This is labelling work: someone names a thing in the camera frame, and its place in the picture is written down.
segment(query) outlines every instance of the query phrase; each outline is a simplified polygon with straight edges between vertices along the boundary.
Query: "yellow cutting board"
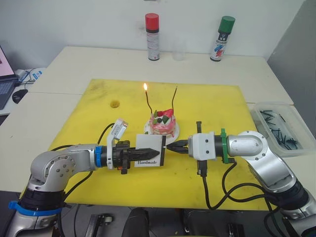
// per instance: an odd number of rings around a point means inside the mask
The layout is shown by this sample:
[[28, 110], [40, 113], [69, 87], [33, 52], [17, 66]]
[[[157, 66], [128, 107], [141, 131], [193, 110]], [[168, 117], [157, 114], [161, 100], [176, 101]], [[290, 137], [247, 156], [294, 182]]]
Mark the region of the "yellow cutting board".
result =
[[[176, 84], [149, 82], [148, 97], [154, 110], [171, 108]], [[119, 101], [119, 107], [110, 103]], [[221, 128], [227, 134], [255, 130], [248, 107], [238, 86], [178, 84], [174, 99], [174, 112], [180, 126], [180, 139], [197, 132], [196, 121], [202, 121], [202, 132]], [[51, 144], [51, 149], [66, 144], [96, 143], [103, 129], [117, 118], [129, 123], [121, 140], [135, 146], [136, 134], [143, 133], [150, 117], [150, 109], [141, 81], [92, 79], [76, 108]], [[106, 145], [106, 136], [100, 145]], [[227, 189], [243, 182], [258, 183], [249, 172], [247, 163], [237, 158], [238, 165], [227, 177]], [[231, 164], [208, 162], [207, 182], [211, 205], [224, 195], [221, 180]], [[86, 204], [125, 205], [141, 207], [207, 208], [202, 178], [197, 175], [197, 162], [188, 155], [166, 150], [164, 166], [134, 167], [128, 174], [118, 170], [99, 168], [67, 198], [67, 202]], [[85, 173], [73, 176], [66, 188], [69, 190]], [[243, 187], [233, 192], [235, 198], [261, 194], [253, 187]], [[226, 200], [220, 209], [266, 210], [264, 200], [247, 203]]]

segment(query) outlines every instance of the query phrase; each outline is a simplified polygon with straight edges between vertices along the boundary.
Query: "laptop screen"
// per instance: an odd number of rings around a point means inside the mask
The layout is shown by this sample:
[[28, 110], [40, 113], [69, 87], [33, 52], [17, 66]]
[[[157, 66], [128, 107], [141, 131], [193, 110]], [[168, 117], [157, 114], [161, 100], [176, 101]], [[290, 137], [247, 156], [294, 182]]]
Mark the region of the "laptop screen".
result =
[[14, 72], [0, 47], [0, 79], [6, 76], [13, 76]]

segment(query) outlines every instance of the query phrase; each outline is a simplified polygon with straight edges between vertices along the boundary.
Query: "white card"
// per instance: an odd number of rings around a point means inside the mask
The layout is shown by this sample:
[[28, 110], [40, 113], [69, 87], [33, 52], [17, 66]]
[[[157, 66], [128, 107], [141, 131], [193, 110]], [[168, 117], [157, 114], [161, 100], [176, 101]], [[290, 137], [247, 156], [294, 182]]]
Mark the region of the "white card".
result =
[[153, 150], [159, 151], [160, 154], [149, 160], [135, 161], [135, 167], [163, 166], [165, 147], [166, 147], [165, 135], [137, 134], [136, 135], [136, 149], [151, 148]]

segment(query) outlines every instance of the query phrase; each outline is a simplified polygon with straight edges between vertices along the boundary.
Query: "green ring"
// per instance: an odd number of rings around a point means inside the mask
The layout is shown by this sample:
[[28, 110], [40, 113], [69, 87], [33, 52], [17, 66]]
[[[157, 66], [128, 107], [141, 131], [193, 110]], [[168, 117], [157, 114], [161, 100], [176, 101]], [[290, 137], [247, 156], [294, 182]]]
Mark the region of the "green ring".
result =
[[223, 146], [223, 160], [222, 162], [228, 164], [228, 151], [227, 151], [227, 142], [226, 142], [226, 132], [225, 129], [221, 130], [222, 146]]

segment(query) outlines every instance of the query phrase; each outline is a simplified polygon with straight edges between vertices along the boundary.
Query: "pink cake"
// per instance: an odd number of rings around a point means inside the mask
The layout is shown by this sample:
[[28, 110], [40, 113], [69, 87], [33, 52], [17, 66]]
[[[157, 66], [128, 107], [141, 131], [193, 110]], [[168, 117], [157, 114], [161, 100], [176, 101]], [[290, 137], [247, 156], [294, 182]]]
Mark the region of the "pink cake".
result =
[[150, 128], [153, 134], [159, 135], [168, 135], [171, 134], [174, 136], [174, 130], [176, 125], [176, 118], [173, 115], [173, 109], [165, 111], [155, 111], [154, 114], [151, 114], [149, 120]]

